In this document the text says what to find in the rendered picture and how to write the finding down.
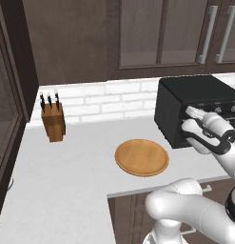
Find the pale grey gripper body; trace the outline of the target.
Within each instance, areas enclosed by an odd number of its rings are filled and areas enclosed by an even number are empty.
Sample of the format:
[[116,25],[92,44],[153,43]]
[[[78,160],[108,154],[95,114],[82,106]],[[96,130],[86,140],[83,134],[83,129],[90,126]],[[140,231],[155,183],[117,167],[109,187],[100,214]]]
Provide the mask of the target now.
[[204,116],[206,115],[206,112],[203,110],[199,110],[194,107],[188,106],[186,108],[186,114],[193,119],[202,120],[204,118]]

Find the black toaster oven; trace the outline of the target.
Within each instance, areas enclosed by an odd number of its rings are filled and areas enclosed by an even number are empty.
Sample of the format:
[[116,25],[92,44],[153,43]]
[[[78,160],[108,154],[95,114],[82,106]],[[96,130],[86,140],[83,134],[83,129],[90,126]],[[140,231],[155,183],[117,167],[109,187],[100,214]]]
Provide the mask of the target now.
[[188,106],[216,112],[235,128],[235,89],[213,75],[161,78],[154,121],[173,149],[189,147],[181,129]]

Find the dark wood glass cupboard door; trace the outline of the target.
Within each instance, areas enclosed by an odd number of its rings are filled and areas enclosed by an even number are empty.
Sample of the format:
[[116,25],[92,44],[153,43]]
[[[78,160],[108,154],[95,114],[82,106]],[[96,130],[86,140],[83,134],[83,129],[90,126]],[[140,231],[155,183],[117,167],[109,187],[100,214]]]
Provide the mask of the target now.
[[205,73],[206,61],[199,64],[198,58],[209,7],[219,5],[219,0],[107,0],[108,78]]
[[225,48],[223,61],[220,64],[215,62],[216,55],[220,52],[225,35],[228,21],[227,9],[229,6],[235,6],[235,0],[219,0],[219,2],[218,14],[208,49],[206,73],[235,72],[235,18]]

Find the round wooden board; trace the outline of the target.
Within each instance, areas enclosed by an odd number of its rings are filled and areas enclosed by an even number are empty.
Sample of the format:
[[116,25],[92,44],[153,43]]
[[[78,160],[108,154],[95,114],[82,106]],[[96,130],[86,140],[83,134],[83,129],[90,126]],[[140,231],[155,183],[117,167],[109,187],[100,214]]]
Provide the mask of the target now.
[[169,162],[166,150],[156,142],[146,139],[125,141],[118,146],[114,157],[123,171],[141,177],[163,172]]

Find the dark wood base cabinet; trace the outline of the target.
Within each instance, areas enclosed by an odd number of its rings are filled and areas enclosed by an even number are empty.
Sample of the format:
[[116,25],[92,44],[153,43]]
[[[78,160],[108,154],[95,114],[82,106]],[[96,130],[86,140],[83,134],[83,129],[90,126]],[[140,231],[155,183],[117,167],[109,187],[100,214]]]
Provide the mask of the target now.
[[[235,187],[231,179],[213,180],[201,183],[202,189],[210,185],[212,191],[203,195],[222,205],[229,192]],[[151,231],[154,220],[147,214],[145,199],[148,192],[117,196],[108,199],[116,244],[142,244]]]

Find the wooden knife block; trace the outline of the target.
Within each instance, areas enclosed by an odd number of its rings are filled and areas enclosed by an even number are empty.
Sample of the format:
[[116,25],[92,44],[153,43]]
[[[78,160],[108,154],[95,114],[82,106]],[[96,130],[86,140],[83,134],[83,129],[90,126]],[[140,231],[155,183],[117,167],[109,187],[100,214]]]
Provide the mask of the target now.
[[50,106],[45,105],[41,111],[41,118],[50,142],[59,142],[66,135],[66,123],[62,104],[56,106],[55,103]]

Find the tall dark wood cabinet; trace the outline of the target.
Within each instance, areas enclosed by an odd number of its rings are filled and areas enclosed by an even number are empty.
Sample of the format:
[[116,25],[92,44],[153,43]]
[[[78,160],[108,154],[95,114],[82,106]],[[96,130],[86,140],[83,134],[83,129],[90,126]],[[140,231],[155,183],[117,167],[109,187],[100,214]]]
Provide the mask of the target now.
[[38,88],[23,0],[0,0],[0,215]]

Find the plain dark wood wall cupboard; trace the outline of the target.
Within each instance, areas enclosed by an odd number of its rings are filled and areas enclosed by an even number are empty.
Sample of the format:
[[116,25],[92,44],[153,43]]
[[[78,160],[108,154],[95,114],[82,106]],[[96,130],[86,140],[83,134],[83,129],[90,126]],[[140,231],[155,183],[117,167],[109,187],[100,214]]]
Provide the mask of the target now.
[[23,0],[41,86],[108,79],[107,0]]

